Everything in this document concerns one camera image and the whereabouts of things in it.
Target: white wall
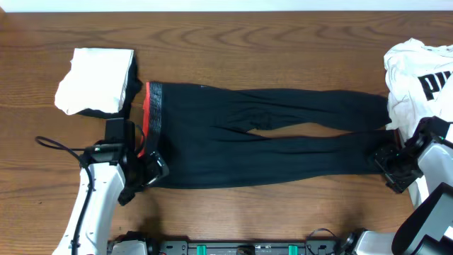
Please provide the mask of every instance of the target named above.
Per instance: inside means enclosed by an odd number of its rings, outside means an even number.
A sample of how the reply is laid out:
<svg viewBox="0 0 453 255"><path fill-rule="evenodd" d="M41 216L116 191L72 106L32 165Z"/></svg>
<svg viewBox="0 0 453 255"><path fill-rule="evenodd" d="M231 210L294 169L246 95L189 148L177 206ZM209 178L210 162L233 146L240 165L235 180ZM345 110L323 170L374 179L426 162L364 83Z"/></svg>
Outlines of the white wall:
<svg viewBox="0 0 453 255"><path fill-rule="evenodd" d="M451 11L453 0L0 0L6 12Z"/></svg>

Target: gray fabric trim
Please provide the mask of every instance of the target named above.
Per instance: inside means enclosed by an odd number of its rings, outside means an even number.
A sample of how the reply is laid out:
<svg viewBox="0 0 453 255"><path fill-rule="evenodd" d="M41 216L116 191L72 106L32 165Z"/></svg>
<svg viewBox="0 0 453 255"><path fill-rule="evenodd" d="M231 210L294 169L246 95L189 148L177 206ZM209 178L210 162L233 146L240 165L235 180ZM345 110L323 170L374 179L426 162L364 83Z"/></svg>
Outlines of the gray fabric trim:
<svg viewBox="0 0 453 255"><path fill-rule="evenodd" d="M149 127L147 138L147 153L157 149L162 127L162 84L159 82L149 83Z"/></svg>

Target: white cloth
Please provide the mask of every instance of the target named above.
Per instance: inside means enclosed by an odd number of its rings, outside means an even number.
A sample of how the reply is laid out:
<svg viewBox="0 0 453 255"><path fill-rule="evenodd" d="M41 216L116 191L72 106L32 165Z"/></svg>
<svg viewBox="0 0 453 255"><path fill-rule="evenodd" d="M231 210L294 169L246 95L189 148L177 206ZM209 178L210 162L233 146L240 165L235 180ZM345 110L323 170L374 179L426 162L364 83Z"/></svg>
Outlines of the white cloth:
<svg viewBox="0 0 453 255"><path fill-rule="evenodd" d="M421 118L453 121L453 45L430 47L412 38L391 48L384 66L390 89L387 130L399 128L406 141Z"/></svg>
<svg viewBox="0 0 453 255"><path fill-rule="evenodd" d="M59 83L55 105L67 115L90 108L117 113L126 97L133 50L75 49L71 71Z"/></svg>

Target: green tape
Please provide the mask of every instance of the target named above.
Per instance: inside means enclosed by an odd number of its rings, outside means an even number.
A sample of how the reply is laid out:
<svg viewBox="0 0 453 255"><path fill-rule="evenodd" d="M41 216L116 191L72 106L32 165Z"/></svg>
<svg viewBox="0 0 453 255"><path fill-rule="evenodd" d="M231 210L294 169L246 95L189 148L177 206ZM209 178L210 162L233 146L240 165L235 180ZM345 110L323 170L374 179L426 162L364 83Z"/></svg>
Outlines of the green tape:
<svg viewBox="0 0 453 255"><path fill-rule="evenodd" d="M206 245L197 246L197 255L206 255Z"/></svg>
<svg viewBox="0 0 453 255"><path fill-rule="evenodd" d="M297 252L298 252L297 245L289 245L288 249L289 249L289 255L297 255Z"/></svg>

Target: brown tabletop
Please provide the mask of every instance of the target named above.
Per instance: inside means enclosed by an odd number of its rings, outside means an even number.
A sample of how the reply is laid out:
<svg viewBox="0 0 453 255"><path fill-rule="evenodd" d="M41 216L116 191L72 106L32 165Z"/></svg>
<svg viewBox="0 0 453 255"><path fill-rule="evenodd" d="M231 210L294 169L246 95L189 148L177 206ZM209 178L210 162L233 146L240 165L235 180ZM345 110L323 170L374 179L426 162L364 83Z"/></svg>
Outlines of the brown tabletop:
<svg viewBox="0 0 453 255"><path fill-rule="evenodd" d="M347 89L386 96L383 56L414 37L453 43L453 13L8 13L0 25L0 250L49 254L67 226L79 167L38 146L43 135L70 147L103 137L104 120L54 106L75 47L136 50L142 81L228 89ZM142 91L132 120L142 121ZM296 125L271 137L343 133ZM326 227L394 232L413 211L380 176L325 176L214 190L153 188L117 207L111 237L128 230L192 240L303 239Z"/></svg>

